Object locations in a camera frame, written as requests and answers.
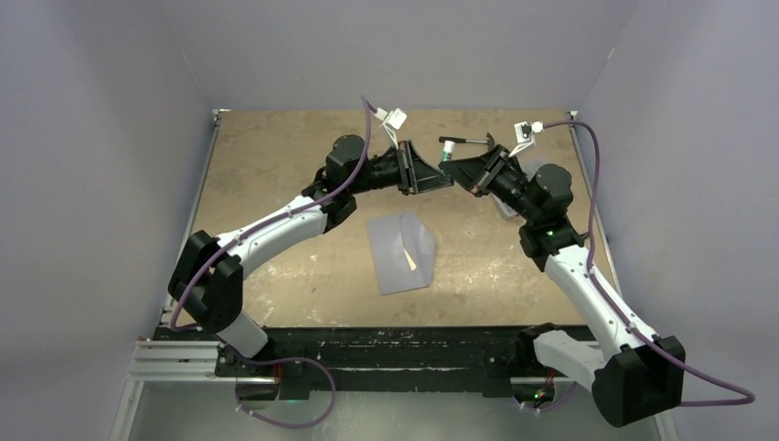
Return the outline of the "white green glue stick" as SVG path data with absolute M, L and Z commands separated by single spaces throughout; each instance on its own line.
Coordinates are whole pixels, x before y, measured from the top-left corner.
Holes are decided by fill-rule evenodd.
M 451 140 L 443 141 L 443 150 L 442 150 L 442 157 L 441 157 L 442 162 L 448 162 L 452 160 L 456 145 L 457 144 Z

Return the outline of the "grey envelope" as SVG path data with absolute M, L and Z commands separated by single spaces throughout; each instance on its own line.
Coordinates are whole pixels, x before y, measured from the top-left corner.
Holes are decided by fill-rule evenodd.
M 367 221 L 374 269 L 382 296 L 429 287 L 434 278 L 436 238 L 414 212 Z M 418 268 L 411 271 L 403 249 Z

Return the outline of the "cream letter paper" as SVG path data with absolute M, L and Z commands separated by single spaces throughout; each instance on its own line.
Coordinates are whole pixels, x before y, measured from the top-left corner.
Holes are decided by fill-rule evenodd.
M 403 252 L 410 270 L 415 271 L 418 268 L 418 265 L 416 264 L 414 258 L 406 248 L 403 249 Z

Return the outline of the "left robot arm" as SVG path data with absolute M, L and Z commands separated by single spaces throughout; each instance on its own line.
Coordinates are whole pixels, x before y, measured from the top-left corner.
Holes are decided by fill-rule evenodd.
M 250 375 L 268 372 L 274 351 L 265 330 L 243 308 L 248 276 L 297 243 L 342 224 L 356 211 L 360 193 L 395 187 L 409 196 L 454 184 L 422 159 L 411 141 L 373 157 L 366 146 L 355 134 L 338 138 L 313 181 L 281 209 L 232 232 L 198 231 L 187 238 L 168 293 L 196 326 L 231 346 Z

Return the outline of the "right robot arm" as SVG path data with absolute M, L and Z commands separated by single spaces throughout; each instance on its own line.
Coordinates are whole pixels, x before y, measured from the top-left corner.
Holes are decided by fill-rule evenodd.
M 666 357 L 683 361 L 685 350 L 677 338 L 659 337 L 611 285 L 599 281 L 602 273 L 585 236 L 567 215 L 573 194 L 565 168 L 543 164 L 528 174 L 501 145 L 438 167 L 471 195 L 494 195 L 525 220 L 519 230 L 525 255 L 572 302 L 598 344 L 588 346 L 546 325 L 516 348 L 519 368 L 529 374 L 543 368 L 564 374 L 592 394 L 599 413 L 614 427 L 680 405 L 683 369 Z

